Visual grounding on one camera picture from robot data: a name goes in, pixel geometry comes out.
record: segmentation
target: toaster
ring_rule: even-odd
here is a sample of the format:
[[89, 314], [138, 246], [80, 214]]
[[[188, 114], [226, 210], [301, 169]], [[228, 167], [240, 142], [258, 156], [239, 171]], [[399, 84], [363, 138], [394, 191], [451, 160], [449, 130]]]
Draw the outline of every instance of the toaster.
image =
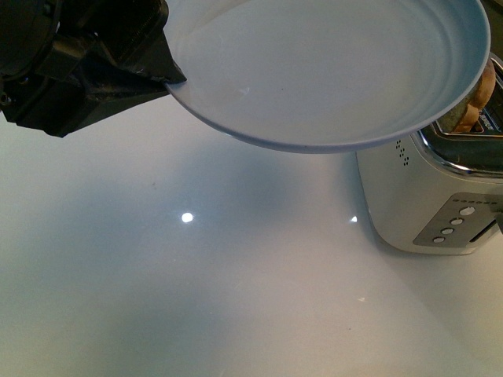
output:
[[503, 62], [491, 54], [496, 87], [470, 131], [439, 121], [357, 152], [373, 227], [403, 251], [471, 254], [503, 232]]

